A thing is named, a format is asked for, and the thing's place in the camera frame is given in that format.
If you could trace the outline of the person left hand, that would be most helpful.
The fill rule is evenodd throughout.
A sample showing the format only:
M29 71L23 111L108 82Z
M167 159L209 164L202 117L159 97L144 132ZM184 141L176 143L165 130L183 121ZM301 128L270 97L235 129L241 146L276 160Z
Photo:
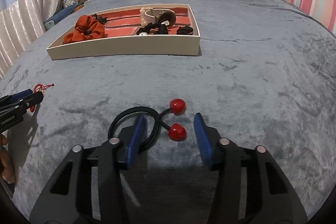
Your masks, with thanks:
M0 158L1 158L1 166L2 166L2 171L1 171L1 178L5 180L5 182L9 184L15 183L15 171L13 164L11 162L11 159L9 157L9 154L7 150L5 149L5 146L7 145L7 138L1 134L1 153L0 153Z

